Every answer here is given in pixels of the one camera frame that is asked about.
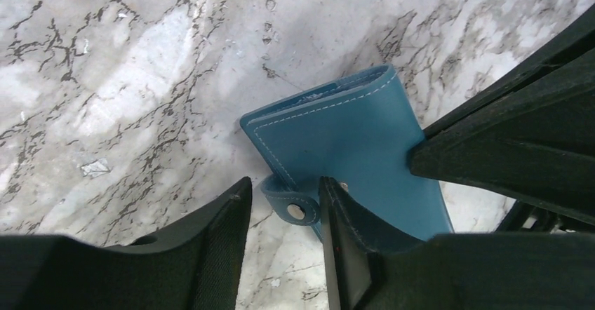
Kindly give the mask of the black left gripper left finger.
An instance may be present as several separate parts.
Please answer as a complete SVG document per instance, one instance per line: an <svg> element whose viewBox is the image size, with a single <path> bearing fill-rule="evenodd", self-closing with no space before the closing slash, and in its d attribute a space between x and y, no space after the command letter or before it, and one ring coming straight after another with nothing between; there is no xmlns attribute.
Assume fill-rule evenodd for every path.
<svg viewBox="0 0 595 310"><path fill-rule="evenodd" d="M128 245L1 237L2 309L233 309L253 189L216 199Z"/></svg>

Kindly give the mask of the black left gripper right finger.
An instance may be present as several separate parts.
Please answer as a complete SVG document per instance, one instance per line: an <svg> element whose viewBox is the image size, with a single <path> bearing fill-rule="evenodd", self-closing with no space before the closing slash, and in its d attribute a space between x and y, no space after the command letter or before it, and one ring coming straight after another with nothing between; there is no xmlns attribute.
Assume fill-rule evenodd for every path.
<svg viewBox="0 0 595 310"><path fill-rule="evenodd" d="M319 182L332 309L593 309L594 235L495 232L428 241Z"/></svg>

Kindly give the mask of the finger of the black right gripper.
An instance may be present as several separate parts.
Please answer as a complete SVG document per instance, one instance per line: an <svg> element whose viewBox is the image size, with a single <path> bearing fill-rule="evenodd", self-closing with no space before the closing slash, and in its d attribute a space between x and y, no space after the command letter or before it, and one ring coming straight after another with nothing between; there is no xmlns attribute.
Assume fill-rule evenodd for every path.
<svg viewBox="0 0 595 310"><path fill-rule="evenodd" d="M412 174L594 223L594 9L425 130Z"/></svg>

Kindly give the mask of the blue leather card holder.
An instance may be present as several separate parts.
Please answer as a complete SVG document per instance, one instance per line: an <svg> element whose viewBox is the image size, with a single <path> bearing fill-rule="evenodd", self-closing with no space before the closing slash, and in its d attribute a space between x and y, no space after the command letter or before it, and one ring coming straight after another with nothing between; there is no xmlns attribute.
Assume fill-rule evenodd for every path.
<svg viewBox="0 0 595 310"><path fill-rule="evenodd" d="M421 240L453 231L440 185L411 174L424 139L391 65L336 79L244 114L239 124L271 169L261 189L284 221L321 231L319 179Z"/></svg>

